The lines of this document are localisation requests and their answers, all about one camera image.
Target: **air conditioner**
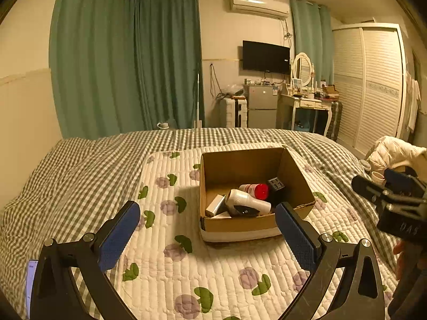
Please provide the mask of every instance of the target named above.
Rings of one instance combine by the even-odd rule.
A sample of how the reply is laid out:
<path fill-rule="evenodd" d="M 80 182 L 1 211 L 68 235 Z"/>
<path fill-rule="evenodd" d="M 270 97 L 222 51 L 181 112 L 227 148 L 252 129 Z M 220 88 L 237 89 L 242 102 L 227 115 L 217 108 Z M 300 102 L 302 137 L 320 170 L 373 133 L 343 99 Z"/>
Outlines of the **air conditioner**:
<path fill-rule="evenodd" d="M 230 0 L 231 10 L 262 14 L 267 17 L 285 19 L 290 13 L 287 2 L 276 0 Z"/>

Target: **television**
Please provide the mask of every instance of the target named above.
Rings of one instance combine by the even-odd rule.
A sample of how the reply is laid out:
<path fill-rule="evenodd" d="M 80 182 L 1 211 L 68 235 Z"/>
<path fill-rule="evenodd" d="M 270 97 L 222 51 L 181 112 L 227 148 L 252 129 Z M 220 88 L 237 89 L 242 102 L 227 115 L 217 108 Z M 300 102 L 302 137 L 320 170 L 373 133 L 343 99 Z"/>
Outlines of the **television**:
<path fill-rule="evenodd" d="M 290 74 L 288 47 L 243 41 L 243 69 Z"/>

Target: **smartphone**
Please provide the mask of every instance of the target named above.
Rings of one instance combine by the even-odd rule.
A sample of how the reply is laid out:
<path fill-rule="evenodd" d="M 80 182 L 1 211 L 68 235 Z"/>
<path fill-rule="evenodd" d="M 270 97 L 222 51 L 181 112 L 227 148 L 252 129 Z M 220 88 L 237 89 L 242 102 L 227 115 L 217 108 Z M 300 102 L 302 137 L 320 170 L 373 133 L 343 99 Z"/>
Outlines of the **smartphone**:
<path fill-rule="evenodd" d="M 29 317 L 29 309 L 31 305 L 31 291 L 33 290 L 33 282 L 35 276 L 35 269 L 37 268 L 37 260 L 29 260 L 27 267 L 27 278 L 26 278 L 26 307 L 27 307 L 27 317 Z"/>

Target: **wardrobe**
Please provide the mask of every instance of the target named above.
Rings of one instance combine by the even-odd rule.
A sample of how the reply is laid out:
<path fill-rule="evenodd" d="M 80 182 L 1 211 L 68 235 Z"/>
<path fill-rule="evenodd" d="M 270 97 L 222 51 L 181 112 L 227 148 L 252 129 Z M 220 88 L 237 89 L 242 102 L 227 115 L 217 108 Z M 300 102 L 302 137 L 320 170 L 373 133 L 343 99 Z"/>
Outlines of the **wardrobe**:
<path fill-rule="evenodd" d="M 402 34 L 398 24 L 362 23 L 343 25 L 333 35 L 334 84 L 342 102 L 337 142 L 363 158 L 380 137 L 405 135 Z"/>

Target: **bottle with red cap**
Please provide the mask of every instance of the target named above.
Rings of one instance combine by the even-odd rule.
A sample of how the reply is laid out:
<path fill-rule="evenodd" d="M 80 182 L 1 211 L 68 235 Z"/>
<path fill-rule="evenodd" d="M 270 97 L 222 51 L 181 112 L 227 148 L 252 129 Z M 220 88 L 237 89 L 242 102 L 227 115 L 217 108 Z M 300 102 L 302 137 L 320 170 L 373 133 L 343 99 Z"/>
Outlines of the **bottle with red cap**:
<path fill-rule="evenodd" d="M 239 186 L 239 190 L 247 192 L 253 198 L 258 200 L 265 200 L 268 197 L 268 185 L 267 184 L 242 184 Z"/>

